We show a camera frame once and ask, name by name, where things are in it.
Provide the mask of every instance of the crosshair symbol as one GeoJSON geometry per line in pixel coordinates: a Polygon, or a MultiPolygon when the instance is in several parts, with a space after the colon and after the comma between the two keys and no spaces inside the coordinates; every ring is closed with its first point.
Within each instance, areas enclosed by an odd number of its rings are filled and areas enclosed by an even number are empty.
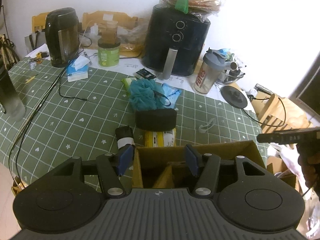
{"type": "Polygon", "coordinates": [[[157,196],[161,196],[162,194],[164,194],[162,191],[158,190],[156,193],[155,193],[157,196]]]}

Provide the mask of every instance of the gray bag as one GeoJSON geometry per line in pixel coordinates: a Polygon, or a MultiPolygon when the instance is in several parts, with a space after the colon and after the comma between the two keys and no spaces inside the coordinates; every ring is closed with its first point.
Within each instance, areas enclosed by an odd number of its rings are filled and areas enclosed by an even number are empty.
{"type": "Polygon", "coordinates": [[[35,33],[31,33],[29,36],[24,37],[24,41],[27,48],[27,54],[29,54],[33,50],[45,44],[45,34],[44,32],[36,31],[35,33]]]}

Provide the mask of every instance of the teal loofah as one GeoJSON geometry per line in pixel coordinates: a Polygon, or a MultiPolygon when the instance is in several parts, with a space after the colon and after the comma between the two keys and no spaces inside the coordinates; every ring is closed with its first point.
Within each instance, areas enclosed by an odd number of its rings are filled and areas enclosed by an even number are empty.
{"type": "Polygon", "coordinates": [[[138,79],[133,80],[130,84],[130,98],[134,110],[147,111],[164,108],[165,98],[155,96],[153,91],[164,94],[160,84],[154,80],[138,79]]]}

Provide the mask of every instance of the dial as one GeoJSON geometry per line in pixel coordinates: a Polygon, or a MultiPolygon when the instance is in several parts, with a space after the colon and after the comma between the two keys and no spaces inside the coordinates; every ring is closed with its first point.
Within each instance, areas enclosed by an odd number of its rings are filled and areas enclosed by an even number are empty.
{"type": "Polygon", "coordinates": [[[176,23],[176,27],[177,27],[178,29],[183,29],[185,26],[186,26],[186,24],[185,24],[183,21],[178,21],[178,22],[176,23]]]}
{"type": "Polygon", "coordinates": [[[178,33],[175,33],[174,35],[172,35],[172,40],[175,42],[178,42],[181,40],[181,35],[178,33]]]}

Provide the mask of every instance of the silver bolt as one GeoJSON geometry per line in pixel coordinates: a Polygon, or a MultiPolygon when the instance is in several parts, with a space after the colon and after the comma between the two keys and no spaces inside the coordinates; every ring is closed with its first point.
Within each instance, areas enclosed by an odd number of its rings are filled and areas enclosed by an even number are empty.
{"type": "Polygon", "coordinates": [[[123,190],[118,187],[112,187],[108,189],[108,194],[111,196],[119,196],[123,193],[123,190]]]}
{"type": "Polygon", "coordinates": [[[206,187],[199,187],[199,188],[196,189],[196,193],[198,195],[201,195],[201,196],[206,196],[206,195],[209,195],[211,193],[211,190],[209,190],[206,187]]]}

